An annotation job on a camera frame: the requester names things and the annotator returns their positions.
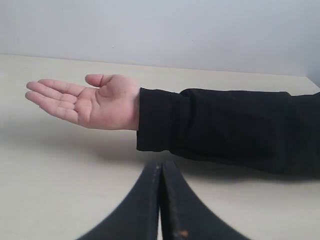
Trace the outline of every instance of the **table surface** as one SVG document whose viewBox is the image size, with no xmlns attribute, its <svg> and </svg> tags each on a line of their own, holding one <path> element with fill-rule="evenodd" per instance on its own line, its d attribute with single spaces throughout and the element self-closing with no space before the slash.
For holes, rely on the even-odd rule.
<svg viewBox="0 0 320 240">
<path fill-rule="evenodd" d="M 85 129 L 47 115 L 24 98 L 29 81 L 85 84 L 90 73 L 125 74 L 142 87 L 174 92 L 319 91 L 306 77 L 0 55 L 0 239 L 74 240 L 121 202 L 147 161 L 163 158 L 175 160 L 201 200 L 247 237 L 320 239 L 317 180 L 138 152 L 134 131 Z"/>
</svg>

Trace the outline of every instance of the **black object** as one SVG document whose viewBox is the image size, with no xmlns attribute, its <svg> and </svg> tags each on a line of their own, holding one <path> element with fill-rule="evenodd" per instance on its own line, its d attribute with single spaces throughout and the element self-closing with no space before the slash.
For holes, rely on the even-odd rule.
<svg viewBox="0 0 320 240">
<path fill-rule="evenodd" d="M 78 240 L 249 240 L 211 212 L 172 161 L 150 161 L 122 203 Z"/>
</svg>

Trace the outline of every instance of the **wall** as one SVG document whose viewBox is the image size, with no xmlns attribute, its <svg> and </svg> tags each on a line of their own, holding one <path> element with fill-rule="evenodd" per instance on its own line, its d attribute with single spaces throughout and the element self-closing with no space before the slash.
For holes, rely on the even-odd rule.
<svg viewBox="0 0 320 240">
<path fill-rule="evenodd" d="M 319 12 L 318 0 L 1 0 L 0 53 L 317 78 Z"/>
</svg>

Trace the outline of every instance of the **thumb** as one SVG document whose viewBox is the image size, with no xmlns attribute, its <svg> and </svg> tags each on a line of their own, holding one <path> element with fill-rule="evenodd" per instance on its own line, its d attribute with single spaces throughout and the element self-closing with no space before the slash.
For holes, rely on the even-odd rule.
<svg viewBox="0 0 320 240">
<path fill-rule="evenodd" d="M 113 78 L 113 75 L 106 74 L 88 74 L 85 76 L 85 81 L 91 86 L 101 88 Z"/>
</svg>

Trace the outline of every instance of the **black sleeve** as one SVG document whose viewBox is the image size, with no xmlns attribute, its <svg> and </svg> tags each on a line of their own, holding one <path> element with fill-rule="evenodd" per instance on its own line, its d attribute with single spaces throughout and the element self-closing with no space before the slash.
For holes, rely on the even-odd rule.
<svg viewBox="0 0 320 240">
<path fill-rule="evenodd" d="M 271 173 L 320 173 L 320 95 L 140 91 L 139 151 Z"/>
</svg>

